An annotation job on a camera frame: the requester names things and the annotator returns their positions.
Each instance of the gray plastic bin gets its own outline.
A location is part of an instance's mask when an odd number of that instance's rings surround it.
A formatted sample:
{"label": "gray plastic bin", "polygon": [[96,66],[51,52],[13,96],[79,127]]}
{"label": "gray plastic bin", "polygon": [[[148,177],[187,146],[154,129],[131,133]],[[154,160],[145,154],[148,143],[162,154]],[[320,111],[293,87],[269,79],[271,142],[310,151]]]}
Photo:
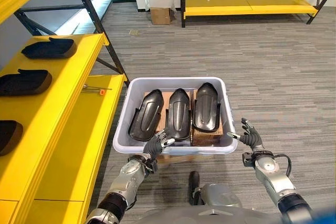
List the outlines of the gray plastic bin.
{"label": "gray plastic bin", "polygon": [[218,92],[218,101],[221,104],[221,118],[223,137],[217,146],[169,146],[163,154],[229,154],[237,147],[237,140],[226,135],[226,132],[235,132],[231,109],[226,95],[224,82],[217,77],[185,77],[185,78],[137,78],[131,81],[122,107],[118,127],[113,138],[113,147],[120,153],[142,153],[146,142],[132,139],[128,129],[132,122],[135,108],[139,108],[145,92],[153,89],[161,91],[175,91],[183,88],[186,91],[198,89],[204,82],[211,83]]}

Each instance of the cardboard box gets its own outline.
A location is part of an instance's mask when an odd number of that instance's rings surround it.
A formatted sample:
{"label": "cardboard box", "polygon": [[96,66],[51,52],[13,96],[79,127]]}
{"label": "cardboard box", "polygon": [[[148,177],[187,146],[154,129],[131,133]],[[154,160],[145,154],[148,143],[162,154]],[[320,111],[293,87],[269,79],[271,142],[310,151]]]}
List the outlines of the cardboard box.
{"label": "cardboard box", "polygon": [[170,8],[151,8],[154,25],[170,25]]}
{"label": "cardboard box", "polygon": [[[194,104],[194,101],[196,99],[197,90],[194,89],[193,92],[193,100],[192,105]],[[215,132],[201,132],[196,129],[192,129],[192,146],[211,146],[213,144],[216,144],[219,142],[221,137],[223,136],[223,127],[222,127],[222,119],[219,117],[219,127],[217,131]]]}

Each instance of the black cable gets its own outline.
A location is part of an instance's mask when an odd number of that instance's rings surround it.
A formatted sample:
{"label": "black cable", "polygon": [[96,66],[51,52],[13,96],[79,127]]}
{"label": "black cable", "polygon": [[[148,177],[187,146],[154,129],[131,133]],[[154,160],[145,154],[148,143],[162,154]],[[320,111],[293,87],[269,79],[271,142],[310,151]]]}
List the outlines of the black cable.
{"label": "black cable", "polygon": [[286,154],[278,154],[274,155],[274,157],[286,157],[288,161],[288,166],[287,166],[287,171],[286,171],[286,176],[289,177],[290,172],[292,171],[292,161],[290,160],[290,157],[287,156]]}

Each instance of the striped carpet floor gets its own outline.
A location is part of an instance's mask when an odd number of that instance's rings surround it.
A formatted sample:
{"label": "striped carpet floor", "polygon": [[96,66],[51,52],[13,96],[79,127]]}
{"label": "striped carpet floor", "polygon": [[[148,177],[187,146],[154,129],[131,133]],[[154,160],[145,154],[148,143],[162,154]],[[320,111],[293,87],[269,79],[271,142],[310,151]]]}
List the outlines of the striped carpet floor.
{"label": "striped carpet floor", "polygon": [[[150,13],[135,3],[112,4],[103,20],[130,79],[202,77],[223,79],[236,121],[252,120],[264,145],[292,159],[294,185],[313,209],[335,207],[336,9],[325,7],[311,25],[306,15],[230,16],[190,21],[180,13],[168,26],[152,25]],[[137,35],[130,35],[136,30]],[[112,62],[104,49],[100,57]],[[91,74],[111,74],[97,63]],[[112,147],[123,98],[106,146],[90,209],[104,197],[127,161]],[[144,212],[187,205],[187,179],[197,170],[201,183],[225,183],[245,208],[278,214],[252,168],[242,164],[249,151],[239,144],[229,155],[170,165],[147,178],[138,202],[121,223]],[[286,160],[279,159],[286,171]]]}

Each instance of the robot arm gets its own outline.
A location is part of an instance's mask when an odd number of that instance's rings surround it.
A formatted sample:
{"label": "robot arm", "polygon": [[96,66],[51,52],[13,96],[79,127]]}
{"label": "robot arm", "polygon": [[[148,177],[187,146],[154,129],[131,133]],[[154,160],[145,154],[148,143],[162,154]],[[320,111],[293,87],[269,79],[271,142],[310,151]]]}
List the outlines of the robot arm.
{"label": "robot arm", "polygon": [[140,184],[149,173],[156,172],[156,157],[174,142],[163,130],[147,142],[144,153],[131,156],[85,224],[119,224],[125,211],[135,204]]}
{"label": "robot arm", "polygon": [[244,136],[229,132],[234,137],[252,149],[252,153],[243,154],[244,166],[253,167],[256,177],[265,186],[274,204],[279,208],[287,223],[307,223],[312,220],[311,209],[300,196],[291,180],[280,171],[272,152],[266,151],[260,135],[251,122],[241,119]]}

